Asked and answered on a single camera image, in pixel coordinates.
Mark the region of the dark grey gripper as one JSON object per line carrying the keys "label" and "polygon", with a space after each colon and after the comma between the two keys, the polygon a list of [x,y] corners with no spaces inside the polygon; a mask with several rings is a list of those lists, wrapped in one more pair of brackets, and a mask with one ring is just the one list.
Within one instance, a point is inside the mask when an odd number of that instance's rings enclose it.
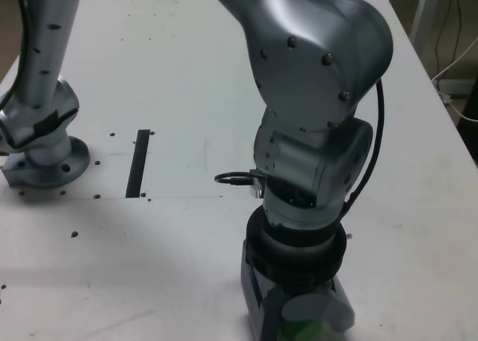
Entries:
{"label": "dark grey gripper", "polygon": [[326,321],[345,332],[355,312],[338,279],[318,283],[285,281],[288,260],[265,244],[243,241],[240,282],[255,340],[282,340],[287,322]]}

